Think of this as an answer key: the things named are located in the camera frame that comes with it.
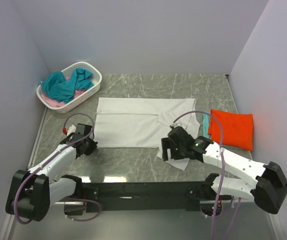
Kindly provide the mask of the folded light teal t shirt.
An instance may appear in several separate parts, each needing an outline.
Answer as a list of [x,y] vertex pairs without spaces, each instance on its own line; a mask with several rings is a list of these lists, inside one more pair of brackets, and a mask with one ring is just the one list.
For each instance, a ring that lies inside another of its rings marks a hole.
[[211,116],[205,113],[203,114],[203,120],[202,120],[203,136],[208,139],[211,139],[211,135],[208,133],[211,120],[212,120]]

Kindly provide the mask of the pink t shirt in basket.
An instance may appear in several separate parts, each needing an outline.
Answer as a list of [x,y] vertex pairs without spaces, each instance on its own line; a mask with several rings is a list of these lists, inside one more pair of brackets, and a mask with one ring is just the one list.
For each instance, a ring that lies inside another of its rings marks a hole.
[[59,108],[70,103],[85,91],[93,87],[89,79],[73,79],[69,77],[48,77],[41,83],[41,98],[51,107]]

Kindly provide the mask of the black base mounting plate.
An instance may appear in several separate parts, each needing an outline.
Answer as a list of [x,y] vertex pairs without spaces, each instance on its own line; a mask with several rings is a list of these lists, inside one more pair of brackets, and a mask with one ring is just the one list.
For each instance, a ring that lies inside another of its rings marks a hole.
[[203,181],[84,183],[78,201],[92,200],[103,211],[199,211],[201,201],[214,201],[216,192]]

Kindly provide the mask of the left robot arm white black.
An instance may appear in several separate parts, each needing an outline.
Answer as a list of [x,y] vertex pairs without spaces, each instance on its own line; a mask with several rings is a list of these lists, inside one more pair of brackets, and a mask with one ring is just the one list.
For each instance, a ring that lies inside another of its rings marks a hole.
[[98,143],[91,138],[93,130],[91,125],[77,124],[75,131],[41,163],[28,170],[16,171],[6,200],[6,213],[14,215],[20,223],[26,219],[28,224],[41,221],[50,206],[62,199],[80,200],[84,194],[80,177],[66,174],[57,181],[54,179],[63,167],[97,149]]

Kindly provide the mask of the folded orange t shirt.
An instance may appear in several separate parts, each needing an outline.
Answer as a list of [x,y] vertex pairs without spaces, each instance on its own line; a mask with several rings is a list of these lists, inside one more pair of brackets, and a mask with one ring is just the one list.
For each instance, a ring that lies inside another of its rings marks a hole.
[[253,151],[252,114],[238,114],[216,109],[211,109],[210,114],[218,119],[222,126],[224,146]]

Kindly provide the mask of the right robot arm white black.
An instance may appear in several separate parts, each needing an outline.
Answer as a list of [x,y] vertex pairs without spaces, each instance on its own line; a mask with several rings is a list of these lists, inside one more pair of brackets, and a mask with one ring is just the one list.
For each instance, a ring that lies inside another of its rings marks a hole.
[[161,149],[164,161],[197,160],[234,176],[212,175],[210,183],[203,187],[207,199],[213,200],[221,194],[253,200],[265,212],[276,215],[287,196],[287,178],[277,163],[252,161],[221,148],[209,138],[193,138],[180,126],[161,139]]

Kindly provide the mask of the teal t shirt in basket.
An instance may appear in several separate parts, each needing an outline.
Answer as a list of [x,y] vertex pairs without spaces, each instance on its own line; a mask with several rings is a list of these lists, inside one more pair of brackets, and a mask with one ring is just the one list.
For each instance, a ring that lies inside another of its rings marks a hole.
[[69,103],[74,99],[77,90],[85,90],[94,86],[93,74],[89,70],[76,68],[67,80],[61,71],[51,73],[40,85],[45,95],[57,102]]

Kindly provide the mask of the white t shirt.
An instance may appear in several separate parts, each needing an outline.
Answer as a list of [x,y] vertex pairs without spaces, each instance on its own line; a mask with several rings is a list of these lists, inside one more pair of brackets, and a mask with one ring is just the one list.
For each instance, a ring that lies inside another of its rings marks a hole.
[[200,123],[194,113],[197,100],[108,98],[98,100],[94,140],[99,148],[157,148],[162,157],[162,138],[173,123],[194,138]]

